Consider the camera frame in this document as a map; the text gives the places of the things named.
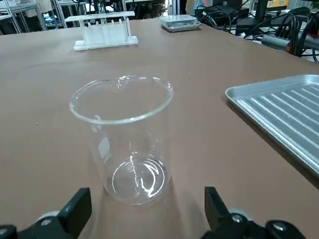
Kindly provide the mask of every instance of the black electronic device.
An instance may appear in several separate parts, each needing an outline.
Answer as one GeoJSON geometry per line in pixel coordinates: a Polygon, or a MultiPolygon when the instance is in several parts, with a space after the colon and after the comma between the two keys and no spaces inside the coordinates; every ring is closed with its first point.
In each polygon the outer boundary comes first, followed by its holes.
{"type": "Polygon", "coordinates": [[[242,32],[246,34],[251,31],[255,26],[264,20],[268,0],[258,0],[255,17],[248,17],[238,19],[236,25],[236,35],[242,32]]]}

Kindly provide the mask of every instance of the black cable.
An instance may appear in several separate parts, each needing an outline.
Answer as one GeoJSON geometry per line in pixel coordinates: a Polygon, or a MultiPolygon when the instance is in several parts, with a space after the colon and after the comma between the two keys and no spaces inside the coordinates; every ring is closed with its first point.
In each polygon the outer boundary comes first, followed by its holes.
{"type": "Polygon", "coordinates": [[[286,13],[286,14],[282,14],[282,15],[279,15],[279,16],[274,16],[274,17],[272,17],[272,18],[270,18],[270,19],[267,19],[267,20],[265,20],[265,21],[259,23],[258,25],[256,25],[255,27],[253,27],[253,28],[248,32],[248,34],[247,34],[246,36],[244,36],[244,38],[246,38],[247,36],[251,35],[251,33],[253,33],[257,28],[261,27],[263,24],[265,24],[265,23],[267,23],[267,22],[269,22],[269,21],[275,20],[275,19],[277,19],[277,18],[279,18],[279,17],[283,17],[283,16],[287,16],[287,15],[292,15],[292,14],[291,14],[291,13],[286,13]]]}
{"type": "Polygon", "coordinates": [[[209,25],[209,26],[212,26],[212,27],[215,28],[215,29],[228,31],[229,33],[231,33],[231,25],[232,25],[232,23],[233,23],[236,19],[239,18],[240,14],[239,14],[237,17],[235,17],[233,20],[231,19],[231,16],[230,16],[230,15],[231,15],[232,13],[234,13],[235,11],[241,9],[241,7],[242,7],[243,5],[245,5],[247,2],[249,2],[249,0],[246,0],[246,1],[243,2],[239,7],[233,9],[233,10],[232,10],[231,12],[229,12],[229,13],[226,13],[226,12],[221,11],[220,9],[218,9],[217,6],[218,6],[219,4],[213,4],[212,6],[209,6],[209,7],[205,7],[205,6],[203,6],[203,5],[198,5],[198,6],[196,7],[195,16],[196,16],[196,18],[197,18],[200,22],[202,22],[202,23],[205,23],[205,24],[207,24],[207,25],[209,25]],[[214,15],[216,15],[217,13],[222,13],[223,15],[222,15],[222,16],[214,16],[214,15]],[[215,20],[216,20],[216,19],[220,19],[220,18],[225,17],[225,16],[227,16],[228,19],[229,19],[228,24],[227,24],[227,25],[225,24],[224,27],[219,27],[219,26],[217,25],[217,23],[216,23],[215,20]]]}
{"type": "Polygon", "coordinates": [[[316,57],[316,51],[313,49],[313,59],[316,63],[319,63],[317,57],[316,57]]]}

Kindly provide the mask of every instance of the lab equipment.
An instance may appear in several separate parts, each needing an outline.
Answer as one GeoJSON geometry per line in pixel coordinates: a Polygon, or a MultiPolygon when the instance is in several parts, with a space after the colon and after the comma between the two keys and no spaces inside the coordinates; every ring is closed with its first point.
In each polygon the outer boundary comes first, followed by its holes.
{"type": "Polygon", "coordinates": [[[72,96],[70,110],[86,123],[99,176],[114,199],[139,205],[166,189],[172,97],[168,81],[138,76],[95,81],[72,96]]]}
{"type": "Polygon", "coordinates": [[[226,96],[316,178],[319,76],[299,75],[231,87],[226,96]]]}
{"type": "Polygon", "coordinates": [[[197,30],[200,22],[189,15],[160,16],[159,23],[170,32],[197,30]]]}
{"type": "Polygon", "coordinates": [[[131,26],[128,16],[135,16],[133,11],[126,11],[126,1],[122,1],[123,11],[121,12],[109,12],[109,13],[97,13],[81,16],[68,17],[65,22],[79,21],[80,28],[83,33],[83,40],[75,42],[74,50],[89,50],[104,47],[124,46],[138,44],[136,36],[131,34],[131,26]],[[107,23],[107,18],[120,18],[118,22],[107,23]],[[97,20],[95,25],[91,25],[88,22],[88,27],[85,27],[85,20],[100,19],[100,23],[97,20]]]}

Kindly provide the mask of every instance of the black robotic claw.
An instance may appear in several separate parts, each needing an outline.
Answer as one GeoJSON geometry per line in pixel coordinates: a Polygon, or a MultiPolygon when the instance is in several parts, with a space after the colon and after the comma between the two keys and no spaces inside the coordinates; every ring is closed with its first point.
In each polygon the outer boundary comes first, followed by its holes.
{"type": "Polygon", "coordinates": [[[56,217],[45,217],[17,232],[13,225],[0,226],[0,239],[76,239],[92,214],[89,188],[81,188],[56,217]]]}
{"type": "MultiPolygon", "coordinates": [[[[292,224],[272,220],[265,227],[230,213],[214,187],[205,188],[205,213],[211,231],[201,239],[305,239],[292,224]]],[[[92,214],[89,188],[81,188],[56,217],[45,217],[17,232],[13,225],[0,226],[0,239],[76,239],[92,214]]]]}
{"type": "Polygon", "coordinates": [[[272,220],[265,227],[230,213],[214,187],[205,187],[205,214],[211,231],[201,239],[305,239],[292,224],[272,220]]]}

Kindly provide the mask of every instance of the white test tube rack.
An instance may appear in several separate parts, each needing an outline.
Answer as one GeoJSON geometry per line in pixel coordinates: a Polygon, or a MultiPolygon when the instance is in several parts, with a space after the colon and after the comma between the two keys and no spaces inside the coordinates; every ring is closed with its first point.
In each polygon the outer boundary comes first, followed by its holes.
{"type": "Polygon", "coordinates": [[[83,34],[83,40],[76,41],[73,49],[75,51],[82,51],[138,44],[138,38],[131,34],[128,16],[135,16],[135,13],[133,11],[122,11],[68,17],[65,20],[66,22],[79,21],[83,34]],[[124,21],[119,19],[119,22],[112,20],[111,23],[106,23],[106,18],[122,16],[124,17],[124,21]],[[91,25],[88,22],[88,26],[85,26],[85,20],[95,19],[101,19],[101,24],[96,21],[95,25],[91,25]]]}

